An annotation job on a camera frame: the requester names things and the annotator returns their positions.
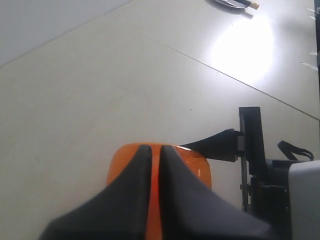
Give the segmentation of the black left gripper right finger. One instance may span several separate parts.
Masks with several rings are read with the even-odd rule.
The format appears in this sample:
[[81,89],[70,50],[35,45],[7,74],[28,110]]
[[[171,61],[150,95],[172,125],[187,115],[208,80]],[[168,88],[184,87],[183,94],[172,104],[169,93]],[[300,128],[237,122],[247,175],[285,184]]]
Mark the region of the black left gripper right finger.
[[165,240],[290,240],[268,222],[210,190],[178,151],[164,145],[159,160],[159,208]]

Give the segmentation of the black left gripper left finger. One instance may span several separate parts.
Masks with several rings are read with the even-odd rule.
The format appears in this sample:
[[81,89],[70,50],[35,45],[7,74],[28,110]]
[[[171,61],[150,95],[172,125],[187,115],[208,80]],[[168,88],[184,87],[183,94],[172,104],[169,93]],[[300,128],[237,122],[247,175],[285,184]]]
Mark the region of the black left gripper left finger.
[[152,149],[141,145],[110,185],[82,206],[53,220],[40,239],[145,239],[151,176]]

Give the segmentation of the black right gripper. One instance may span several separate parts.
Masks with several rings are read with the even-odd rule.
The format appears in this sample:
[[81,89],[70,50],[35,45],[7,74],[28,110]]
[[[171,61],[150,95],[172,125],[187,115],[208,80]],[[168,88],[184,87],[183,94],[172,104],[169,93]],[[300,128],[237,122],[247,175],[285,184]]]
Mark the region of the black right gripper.
[[[261,109],[240,107],[239,121],[244,146],[241,165],[248,166],[250,175],[248,185],[243,188],[243,196],[250,203],[244,205],[243,209],[268,222],[278,232],[290,232],[289,168],[293,163],[293,146],[282,140],[278,148],[287,159],[267,159]],[[206,159],[235,162],[238,159],[238,132],[232,128],[226,129],[180,147],[193,150]]]

